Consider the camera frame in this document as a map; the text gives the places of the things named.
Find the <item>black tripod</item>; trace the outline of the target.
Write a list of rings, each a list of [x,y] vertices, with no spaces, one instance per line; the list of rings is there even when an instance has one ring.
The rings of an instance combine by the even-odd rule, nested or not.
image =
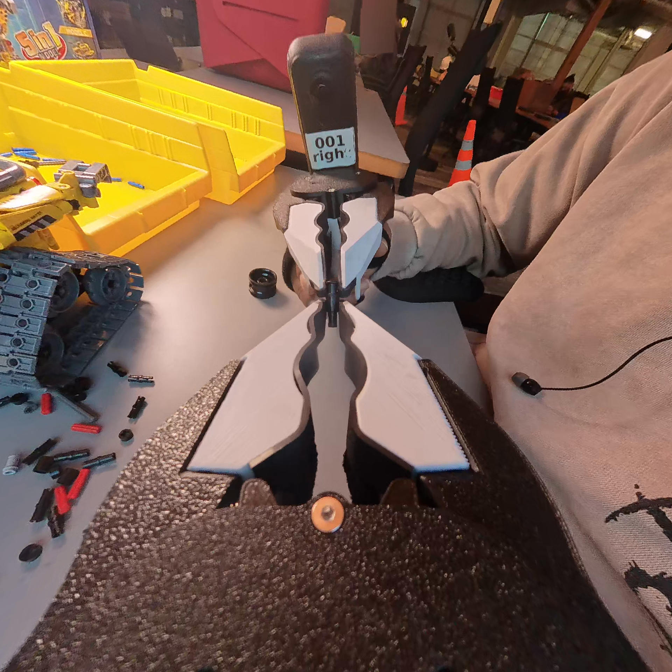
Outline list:
[[[407,172],[399,182],[398,194],[409,197],[413,192],[416,172],[430,142],[440,130],[445,117],[453,112],[464,95],[472,77],[484,68],[487,54],[500,35],[503,22],[472,30],[467,36],[446,76],[434,91],[413,123],[405,143],[409,159]]]

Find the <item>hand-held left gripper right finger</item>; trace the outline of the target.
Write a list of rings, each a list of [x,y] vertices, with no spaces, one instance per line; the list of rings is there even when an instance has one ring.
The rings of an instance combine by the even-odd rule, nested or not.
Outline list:
[[[397,479],[468,473],[470,461],[429,370],[433,363],[342,305],[339,333],[349,403],[343,467],[354,503],[380,503]]]

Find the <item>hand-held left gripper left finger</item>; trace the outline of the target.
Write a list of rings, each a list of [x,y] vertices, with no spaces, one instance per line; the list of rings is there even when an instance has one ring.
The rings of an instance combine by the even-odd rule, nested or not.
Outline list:
[[[326,315],[310,305],[243,357],[188,456],[188,474],[266,482],[279,503],[306,503],[317,469],[308,383]]]

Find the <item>pile of small pins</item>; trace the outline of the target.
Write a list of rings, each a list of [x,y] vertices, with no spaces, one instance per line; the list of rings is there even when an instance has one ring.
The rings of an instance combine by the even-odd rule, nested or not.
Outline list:
[[[98,435],[102,432],[99,415],[85,404],[92,384],[88,377],[76,377],[63,386],[46,387],[39,400],[32,399],[29,391],[6,394],[1,397],[1,407],[16,406],[24,413],[39,411],[46,416],[55,410],[56,403],[65,405],[82,419],[71,425],[72,432]],[[29,523],[46,523],[53,539],[64,534],[72,506],[79,500],[91,472],[116,463],[114,452],[99,456],[92,456],[88,448],[54,452],[58,442],[57,437],[49,438],[27,454],[11,454],[2,469],[2,474],[8,476],[17,474],[22,466],[29,466],[34,473],[52,480],[42,491]]]

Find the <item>person's beige jacket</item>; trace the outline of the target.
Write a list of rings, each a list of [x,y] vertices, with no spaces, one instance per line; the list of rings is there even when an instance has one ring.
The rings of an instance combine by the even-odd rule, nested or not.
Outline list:
[[[671,670],[671,54],[472,175],[524,272],[486,342],[495,417],[541,475],[617,623]]]

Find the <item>person's right forearm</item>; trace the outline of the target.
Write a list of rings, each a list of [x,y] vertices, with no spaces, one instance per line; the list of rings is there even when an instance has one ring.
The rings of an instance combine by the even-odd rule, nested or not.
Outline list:
[[[473,177],[434,194],[398,197],[385,224],[388,252],[374,280],[465,267],[505,275],[536,256],[553,231],[533,196],[543,164],[531,150],[479,164]]]

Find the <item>yellow tracked toy robot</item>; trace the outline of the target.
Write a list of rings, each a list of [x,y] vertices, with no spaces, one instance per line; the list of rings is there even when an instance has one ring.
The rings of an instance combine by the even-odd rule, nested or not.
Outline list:
[[[45,182],[37,166],[1,157],[1,385],[71,382],[140,304],[144,278],[129,259],[66,250],[57,228],[96,208],[106,164],[67,161]]]

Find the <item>orange traffic cone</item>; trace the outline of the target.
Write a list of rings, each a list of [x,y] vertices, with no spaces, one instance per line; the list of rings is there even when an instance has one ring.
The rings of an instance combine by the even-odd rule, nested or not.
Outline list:
[[[469,120],[464,133],[464,138],[448,186],[470,179],[473,167],[473,150],[476,131],[476,121]]]

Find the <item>blue grey connector assembly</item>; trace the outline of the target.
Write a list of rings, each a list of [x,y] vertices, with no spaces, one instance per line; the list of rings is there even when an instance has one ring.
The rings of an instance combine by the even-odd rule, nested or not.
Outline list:
[[[342,285],[338,279],[324,281],[324,287],[317,290],[317,296],[323,301],[327,315],[327,325],[336,328],[339,324]]]

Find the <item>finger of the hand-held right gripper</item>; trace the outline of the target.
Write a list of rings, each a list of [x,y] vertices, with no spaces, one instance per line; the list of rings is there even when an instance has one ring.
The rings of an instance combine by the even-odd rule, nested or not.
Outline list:
[[[339,300],[362,294],[362,280],[382,242],[383,226],[378,203],[373,199],[353,199],[340,207],[341,246],[338,279]]]
[[[284,231],[287,248],[316,290],[331,279],[332,247],[325,206],[318,202],[294,204]]]

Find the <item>person's right hand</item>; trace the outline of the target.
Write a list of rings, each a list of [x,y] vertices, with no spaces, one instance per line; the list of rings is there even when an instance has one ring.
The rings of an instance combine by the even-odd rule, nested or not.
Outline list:
[[[318,300],[316,290],[304,276],[288,248],[283,255],[281,273],[286,286],[296,294],[304,306]]]

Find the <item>blue toy set box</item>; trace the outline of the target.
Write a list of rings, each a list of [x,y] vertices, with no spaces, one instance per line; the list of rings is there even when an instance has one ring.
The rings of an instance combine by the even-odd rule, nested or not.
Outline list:
[[[2,1],[1,63],[99,58],[87,1]]]

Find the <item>small black wheel rim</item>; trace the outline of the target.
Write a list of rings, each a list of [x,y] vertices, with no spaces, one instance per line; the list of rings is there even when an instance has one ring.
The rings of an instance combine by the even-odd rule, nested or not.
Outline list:
[[[248,275],[248,289],[253,298],[268,300],[276,295],[278,277],[274,271],[258,267],[252,269]]]

